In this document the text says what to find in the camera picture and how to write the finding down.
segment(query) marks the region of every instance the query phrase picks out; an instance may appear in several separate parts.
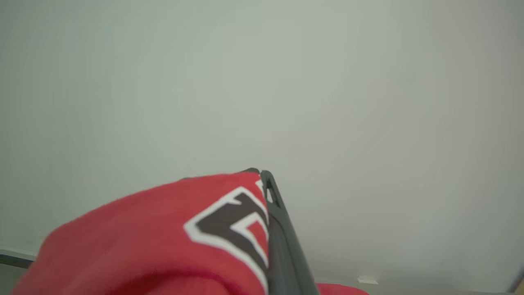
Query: white wall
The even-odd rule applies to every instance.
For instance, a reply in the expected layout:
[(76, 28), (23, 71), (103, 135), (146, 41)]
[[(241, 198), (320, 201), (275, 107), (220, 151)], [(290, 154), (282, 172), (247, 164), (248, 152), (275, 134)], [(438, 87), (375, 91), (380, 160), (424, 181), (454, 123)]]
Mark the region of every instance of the white wall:
[(520, 1), (0, 5), (0, 244), (255, 166), (320, 281), (505, 291), (524, 265)]

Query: black and white logo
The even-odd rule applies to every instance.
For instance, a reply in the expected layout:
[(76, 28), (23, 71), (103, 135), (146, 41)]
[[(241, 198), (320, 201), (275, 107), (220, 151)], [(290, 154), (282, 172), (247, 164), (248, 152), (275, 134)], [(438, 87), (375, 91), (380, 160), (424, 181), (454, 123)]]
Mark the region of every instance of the black and white logo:
[[(256, 184), (262, 190), (262, 181)], [(267, 208), (252, 192), (240, 186), (191, 218), (184, 229), (193, 242), (223, 249), (245, 263), (267, 294), (268, 257), (248, 229), (254, 223), (261, 225), (267, 241)]]

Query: gray surface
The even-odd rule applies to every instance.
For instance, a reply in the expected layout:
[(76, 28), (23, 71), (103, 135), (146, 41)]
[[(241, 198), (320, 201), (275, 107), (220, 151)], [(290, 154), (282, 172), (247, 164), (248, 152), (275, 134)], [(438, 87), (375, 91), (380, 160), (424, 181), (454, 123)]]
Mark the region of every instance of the gray surface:
[(410, 287), (388, 287), (381, 285), (360, 284), (353, 286), (369, 293), (369, 295), (481, 295), (481, 294), (509, 294), (509, 293), (484, 293), (473, 291), (458, 291), (450, 289), (426, 289)]
[(25, 272), (25, 268), (0, 264), (0, 295), (10, 294)]

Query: small white object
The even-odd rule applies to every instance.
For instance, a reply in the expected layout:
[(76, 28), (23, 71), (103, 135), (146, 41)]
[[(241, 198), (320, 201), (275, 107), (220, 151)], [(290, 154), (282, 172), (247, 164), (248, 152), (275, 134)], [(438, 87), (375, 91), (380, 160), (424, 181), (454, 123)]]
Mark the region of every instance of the small white object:
[(378, 285), (377, 280), (374, 277), (371, 276), (360, 276), (358, 277), (358, 282), (362, 284), (373, 284)]

